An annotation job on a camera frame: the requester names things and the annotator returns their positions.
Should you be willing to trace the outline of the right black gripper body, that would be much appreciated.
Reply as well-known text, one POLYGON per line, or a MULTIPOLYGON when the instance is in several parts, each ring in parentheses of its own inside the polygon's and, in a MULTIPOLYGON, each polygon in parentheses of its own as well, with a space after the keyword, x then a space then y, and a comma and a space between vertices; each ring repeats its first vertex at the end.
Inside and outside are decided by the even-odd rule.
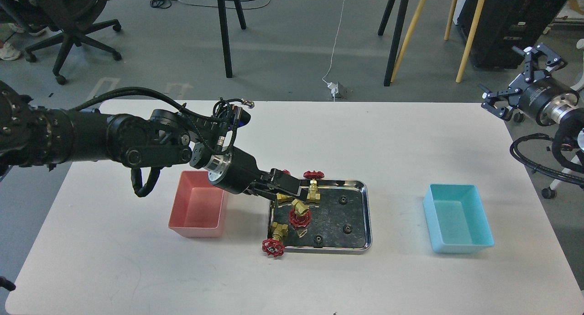
POLYGON ((578 108, 580 95, 555 78, 540 79, 523 89, 520 109, 540 126, 560 124, 578 108))

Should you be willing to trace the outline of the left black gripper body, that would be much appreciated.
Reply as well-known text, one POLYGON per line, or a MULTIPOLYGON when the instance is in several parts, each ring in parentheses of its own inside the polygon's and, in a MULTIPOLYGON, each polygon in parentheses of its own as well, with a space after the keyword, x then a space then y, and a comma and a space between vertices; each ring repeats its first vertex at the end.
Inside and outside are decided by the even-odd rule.
POLYGON ((269 189, 268 175, 257 167, 256 159, 239 148, 225 155, 213 155, 203 167, 211 185, 231 194, 249 194, 249 188, 269 189))

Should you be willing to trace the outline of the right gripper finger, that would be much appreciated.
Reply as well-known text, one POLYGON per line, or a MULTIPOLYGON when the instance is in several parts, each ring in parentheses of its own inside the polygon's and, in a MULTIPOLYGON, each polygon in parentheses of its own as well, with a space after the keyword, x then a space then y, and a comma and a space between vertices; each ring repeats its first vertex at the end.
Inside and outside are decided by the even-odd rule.
POLYGON ((492 92, 483 84, 478 84, 483 91, 481 107, 498 119, 509 121, 513 111, 519 108, 519 100, 523 94, 520 88, 507 88, 504 91, 492 92))
POLYGON ((548 78, 551 76, 551 72, 563 69, 568 64, 559 54, 543 43, 524 49, 513 46, 512 49, 524 57, 523 72, 517 75, 512 81, 513 83, 520 81, 521 83, 533 84, 538 80, 548 78), (546 57, 545 68, 540 68, 540 57, 546 57))

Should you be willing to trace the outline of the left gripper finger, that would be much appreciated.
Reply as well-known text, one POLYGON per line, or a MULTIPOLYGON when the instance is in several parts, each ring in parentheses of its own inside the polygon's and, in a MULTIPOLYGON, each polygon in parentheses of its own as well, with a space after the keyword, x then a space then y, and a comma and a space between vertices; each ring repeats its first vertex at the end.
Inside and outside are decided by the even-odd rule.
POLYGON ((277 168, 272 168, 270 171, 270 191, 274 194, 300 197, 301 180, 277 168))
POLYGON ((271 189, 256 189, 256 188, 249 188, 249 194, 254 196, 263 197, 270 201, 276 201, 277 199, 277 192, 271 189))

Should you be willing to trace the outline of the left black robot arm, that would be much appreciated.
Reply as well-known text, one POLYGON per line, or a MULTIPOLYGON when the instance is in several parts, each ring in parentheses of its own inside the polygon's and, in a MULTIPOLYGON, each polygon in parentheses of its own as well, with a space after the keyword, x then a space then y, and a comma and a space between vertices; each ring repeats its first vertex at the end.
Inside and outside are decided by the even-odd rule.
POLYGON ((211 116, 199 115, 163 93, 148 88, 119 88, 69 110, 31 105, 31 97, 1 84, 1 175, 10 167, 111 160, 131 169, 134 193, 152 192, 162 168, 188 163, 208 172, 209 182, 231 194, 275 200, 278 194, 306 201, 301 181, 273 168, 261 171, 256 159, 234 146, 239 128, 254 107, 244 99, 219 99, 211 116), (156 109, 149 119, 107 115, 92 105, 122 96, 162 100, 175 112, 156 109))

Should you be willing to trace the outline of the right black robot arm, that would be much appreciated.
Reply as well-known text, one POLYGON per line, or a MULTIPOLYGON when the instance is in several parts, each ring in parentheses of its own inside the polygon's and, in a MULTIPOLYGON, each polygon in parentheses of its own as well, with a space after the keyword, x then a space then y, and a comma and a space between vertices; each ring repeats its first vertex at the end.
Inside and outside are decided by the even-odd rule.
POLYGON ((552 72, 563 69, 567 62, 545 44, 524 49, 513 47, 513 51, 524 57, 524 70, 500 92, 491 92, 485 86, 482 108, 505 121, 512 118, 513 111, 520 110, 526 117, 540 126, 559 127, 555 136, 536 133, 522 136, 510 146, 514 159, 551 178, 583 186, 583 163, 573 163, 564 157, 564 151, 576 151, 576 158, 583 160, 583 108, 578 105, 579 94, 575 89, 552 77, 552 72), (519 144, 528 140, 547 140, 552 142, 549 150, 556 161, 571 173, 535 163, 519 151, 519 144))

